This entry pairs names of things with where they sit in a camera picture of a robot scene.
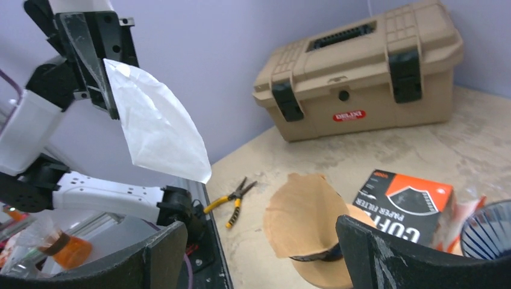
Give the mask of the brown paper coffee filter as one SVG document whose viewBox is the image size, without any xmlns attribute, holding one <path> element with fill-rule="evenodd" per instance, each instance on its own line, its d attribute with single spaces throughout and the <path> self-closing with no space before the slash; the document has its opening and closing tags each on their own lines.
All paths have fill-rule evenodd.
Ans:
<svg viewBox="0 0 511 289">
<path fill-rule="evenodd" d="M 324 175 L 292 173 L 270 198 L 263 231 L 278 258 L 317 255 L 338 244 L 336 220 L 348 213 Z"/>
</svg>

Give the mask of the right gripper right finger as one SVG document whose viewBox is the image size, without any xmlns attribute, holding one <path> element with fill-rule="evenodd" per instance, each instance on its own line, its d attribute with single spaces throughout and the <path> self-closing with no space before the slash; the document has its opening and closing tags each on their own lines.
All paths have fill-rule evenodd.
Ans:
<svg viewBox="0 0 511 289">
<path fill-rule="evenodd" d="M 336 232 L 354 288 L 510 288 L 510 257 L 493 261 L 441 252 L 381 232 L 348 215 Z"/>
</svg>

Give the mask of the wooden dripper stand black base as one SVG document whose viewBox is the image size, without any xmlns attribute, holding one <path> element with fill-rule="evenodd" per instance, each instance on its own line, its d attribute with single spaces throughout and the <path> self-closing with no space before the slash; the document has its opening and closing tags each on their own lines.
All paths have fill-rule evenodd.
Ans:
<svg viewBox="0 0 511 289">
<path fill-rule="evenodd" d="M 306 209 L 304 213 L 298 213 L 289 225 L 295 242 L 289 257 L 311 255 L 331 249 L 339 242 L 336 221 L 342 215 L 353 217 L 375 228 L 374 222 L 366 213 L 345 202 L 326 208 Z M 344 258 L 333 262 L 292 260 L 292 265 L 304 280 L 318 288 L 353 287 Z"/>
</svg>

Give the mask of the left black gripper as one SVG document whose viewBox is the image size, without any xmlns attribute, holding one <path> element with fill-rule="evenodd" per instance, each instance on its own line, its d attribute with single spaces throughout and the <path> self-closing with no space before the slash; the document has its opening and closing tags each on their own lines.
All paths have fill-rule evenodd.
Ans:
<svg viewBox="0 0 511 289">
<path fill-rule="evenodd" d="M 47 100 L 90 99 L 118 120 L 103 60 L 138 66 L 133 18 L 118 16 L 110 1 L 24 1 L 24 10 L 58 54 L 27 89 Z"/>
</svg>

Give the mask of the white paper coffee filter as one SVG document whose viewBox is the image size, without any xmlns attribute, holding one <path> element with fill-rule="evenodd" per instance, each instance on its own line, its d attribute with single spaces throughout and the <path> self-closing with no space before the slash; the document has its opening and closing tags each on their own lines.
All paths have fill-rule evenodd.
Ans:
<svg viewBox="0 0 511 289">
<path fill-rule="evenodd" d="M 208 183 L 212 167 L 204 140 L 171 89 L 136 66 L 103 62 L 132 164 Z"/>
</svg>

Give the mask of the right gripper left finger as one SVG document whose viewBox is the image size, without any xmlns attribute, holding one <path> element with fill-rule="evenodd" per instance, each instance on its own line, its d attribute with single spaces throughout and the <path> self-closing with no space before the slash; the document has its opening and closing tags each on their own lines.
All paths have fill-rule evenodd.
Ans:
<svg viewBox="0 0 511 289">
<path fill-rule="evenodd" d="M 176 288 L 187 229 L 175 222 L 147 239 L 51 278 L 1 276 L 1 288 Z"/>
</svg>

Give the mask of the blue ribbed dripper cone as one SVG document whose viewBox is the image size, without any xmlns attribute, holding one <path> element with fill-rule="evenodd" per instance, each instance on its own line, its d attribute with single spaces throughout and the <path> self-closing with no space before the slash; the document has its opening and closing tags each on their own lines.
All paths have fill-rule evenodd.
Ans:
<svg viewBox="0 0 511 289">
<path fill-rule="evenodd" d="M 334 245 L 331 249 L 325 250 L 323 252 L 314 253 L 311 255 L 303 255 L 303 256 L 290 256 L 290 259 L 299 262 L 312 262 L 312 261 L 324 261 L 324 262 L 333 262 L 338 261 L 343 258 L 343 253 L 341 251 L 339 243 Z"/>
</svg>

